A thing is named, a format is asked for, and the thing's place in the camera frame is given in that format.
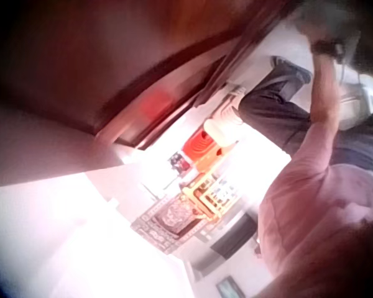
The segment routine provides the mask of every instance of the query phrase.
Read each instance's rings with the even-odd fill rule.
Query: black watch strap
[[[328,55],[336,59],[337,63],[343,64],[345,48],[339,40],[320,40],[311,45],[311,52],[318,55]]]

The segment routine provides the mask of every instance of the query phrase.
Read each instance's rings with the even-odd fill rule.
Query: orange object
[[[202,128],[184,144],[182,151],[195,164],[200,173],[205,173],[220,160],[227,148],[221,148]]]

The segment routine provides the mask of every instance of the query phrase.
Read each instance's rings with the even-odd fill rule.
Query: man
[[[310,114],[289,102],[311,74],[272,57],[273,70],[239,113],[292,160],[259,209],[262,256],[275,280],[259,297],[373,294],[373,114],[338,131],[334,58],[310,40]]]

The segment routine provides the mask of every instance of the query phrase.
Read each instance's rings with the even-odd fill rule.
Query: dark shoe
[[[279,65],[281,63],[284,63],[288,67],[293,68],[294,70],[297,71],[297,73],[299,73],[301,75],[301,77],[303,79],[303,82],[305,84],[308,84],[313,77],[311,71],[306,70],[305,68],[302,68],[302,67],[288,61],[287,59],[285,59],[281,56],[271,56],[270,62],[271,62],[272,68],[275,68],[277,65]]]

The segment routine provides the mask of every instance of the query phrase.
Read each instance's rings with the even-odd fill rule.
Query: leg
[[[362,124],[339,132],[331,164],[348,163],[373,171],[373,114]]]
[[[239,114],[245,123],[291,156],[299,149],[310,127],[309,113],[289,102],[310,81],[310,73],[304,71],[287,61],[276,64],[239,105]]]

